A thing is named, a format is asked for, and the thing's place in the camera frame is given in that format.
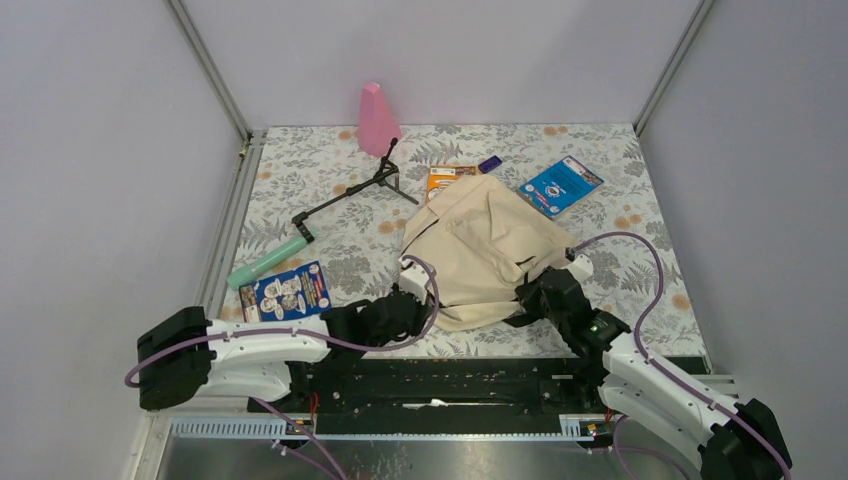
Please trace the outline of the beige canvas backpack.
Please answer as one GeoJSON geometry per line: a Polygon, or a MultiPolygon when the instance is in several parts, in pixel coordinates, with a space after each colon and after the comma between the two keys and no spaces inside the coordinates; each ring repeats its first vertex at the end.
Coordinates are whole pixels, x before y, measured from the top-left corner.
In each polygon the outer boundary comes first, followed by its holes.
{"type": "Polygon", "coordinates": [[[401,252],[436,271],[438,328],[464,331],[516,315],[516,288],[568,265],[577,238],[491,175],[462,177],[407,221],[401,252]]]}

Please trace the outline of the blue picture book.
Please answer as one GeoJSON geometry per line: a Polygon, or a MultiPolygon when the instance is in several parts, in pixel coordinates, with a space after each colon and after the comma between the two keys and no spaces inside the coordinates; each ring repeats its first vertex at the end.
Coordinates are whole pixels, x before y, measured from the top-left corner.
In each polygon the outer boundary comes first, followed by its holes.
{"type": "Polygon", "coordinates": [[[301,320],[332,307],[318,261],[242,286],[239,296],[248,323],[301,320]]]}

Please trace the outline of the blue booklet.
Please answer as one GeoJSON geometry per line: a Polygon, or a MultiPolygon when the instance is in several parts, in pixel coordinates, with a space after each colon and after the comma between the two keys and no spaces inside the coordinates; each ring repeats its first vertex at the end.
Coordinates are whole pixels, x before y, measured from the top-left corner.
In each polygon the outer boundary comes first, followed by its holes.
{"type": "Polygon", "coordinates": [[[522,184],[517,193],[541,214],[555,219],[603,184],[598,174],[568,155],[522,184]]]}

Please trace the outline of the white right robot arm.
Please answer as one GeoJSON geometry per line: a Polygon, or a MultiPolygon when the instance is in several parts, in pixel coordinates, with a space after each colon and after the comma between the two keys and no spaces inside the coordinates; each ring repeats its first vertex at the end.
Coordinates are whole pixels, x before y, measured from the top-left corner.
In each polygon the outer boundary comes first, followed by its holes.
{"type": "Polygon", "coordinates": [[[663,438],[703,479],[788,479],[792,460],[773,411],[696,379],[642,340],[635,326],[591,306],[577,278],[589,265],[582,248],[566,251],[567,267],[546,268],[517,287],[524,319],[547,319],[581,360],[575,402],[604,406],[663,438]]]}

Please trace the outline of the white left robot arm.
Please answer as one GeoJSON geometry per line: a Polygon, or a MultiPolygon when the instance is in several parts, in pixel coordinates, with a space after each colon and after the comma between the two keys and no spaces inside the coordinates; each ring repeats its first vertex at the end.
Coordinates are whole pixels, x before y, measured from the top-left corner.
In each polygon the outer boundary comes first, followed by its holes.
{"type": "Polygon", "coordinates": [[[401,350],[427,335],[441,302],[436,270],[404,255],[389,293],[279,322],[233,323],[184,307],[142,334],[125,375],[139,405],[158,411],[196,397],[244,397],[296,411],[309,401],[309,364],[401,350]]]}

